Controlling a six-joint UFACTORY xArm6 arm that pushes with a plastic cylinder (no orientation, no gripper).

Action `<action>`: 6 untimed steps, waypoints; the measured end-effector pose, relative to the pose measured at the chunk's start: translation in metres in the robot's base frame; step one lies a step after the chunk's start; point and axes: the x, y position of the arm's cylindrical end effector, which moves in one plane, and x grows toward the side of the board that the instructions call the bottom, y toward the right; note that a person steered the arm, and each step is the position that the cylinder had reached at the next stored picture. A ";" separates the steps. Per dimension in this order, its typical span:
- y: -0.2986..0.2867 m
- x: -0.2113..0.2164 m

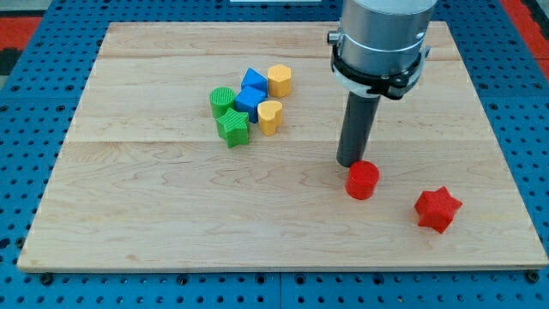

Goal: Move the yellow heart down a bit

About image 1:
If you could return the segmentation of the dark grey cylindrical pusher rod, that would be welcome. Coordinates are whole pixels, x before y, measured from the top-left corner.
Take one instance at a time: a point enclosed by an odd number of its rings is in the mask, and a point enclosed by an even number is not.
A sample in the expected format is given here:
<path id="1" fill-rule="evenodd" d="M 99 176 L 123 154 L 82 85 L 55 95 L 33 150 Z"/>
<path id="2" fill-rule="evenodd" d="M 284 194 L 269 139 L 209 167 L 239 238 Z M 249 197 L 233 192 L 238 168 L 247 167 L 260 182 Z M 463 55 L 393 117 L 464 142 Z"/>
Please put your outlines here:
<path id="1" fill-rule="evenodd" d="M 362 160 L 379 101 L 379 95 L 366 98 L 348 94 L 336 155 L 343 167 Z"/>

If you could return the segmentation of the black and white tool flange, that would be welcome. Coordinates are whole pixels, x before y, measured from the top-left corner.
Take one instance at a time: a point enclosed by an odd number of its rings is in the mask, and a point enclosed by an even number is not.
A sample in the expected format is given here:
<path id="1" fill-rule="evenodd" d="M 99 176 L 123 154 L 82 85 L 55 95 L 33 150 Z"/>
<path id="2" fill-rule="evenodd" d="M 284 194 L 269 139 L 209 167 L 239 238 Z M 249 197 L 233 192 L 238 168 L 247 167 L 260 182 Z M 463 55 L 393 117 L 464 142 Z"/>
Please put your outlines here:
<path id="1" fill-rule="evenodd" d="M 412 90 L 422 75 L 431 48 L 427 45 L 419 50 L 414 62 L 398 74 L 369 75 L 352 69 L 338 55 L 338 48 L 332 47 L 330 65 L 336 81 L 350 93 L 362 98 L 381 95 L 390 100 L 400 100 Z"/>

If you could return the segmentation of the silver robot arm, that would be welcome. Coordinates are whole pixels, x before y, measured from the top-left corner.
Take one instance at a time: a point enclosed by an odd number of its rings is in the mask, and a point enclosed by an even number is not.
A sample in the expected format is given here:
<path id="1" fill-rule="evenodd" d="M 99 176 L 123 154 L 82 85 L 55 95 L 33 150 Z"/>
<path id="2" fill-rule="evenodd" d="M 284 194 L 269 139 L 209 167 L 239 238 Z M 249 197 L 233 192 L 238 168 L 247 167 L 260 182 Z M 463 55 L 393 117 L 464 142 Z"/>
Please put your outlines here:
<path id="1" fill-rule="evenodd" d="M 437 0 L 347 0 L 328 32 L 331 69 L 347 91 L 336 159 L 363 158 L 382 97 L 400 100 L 419 81 L 430 47 L 426 31 Z"/>

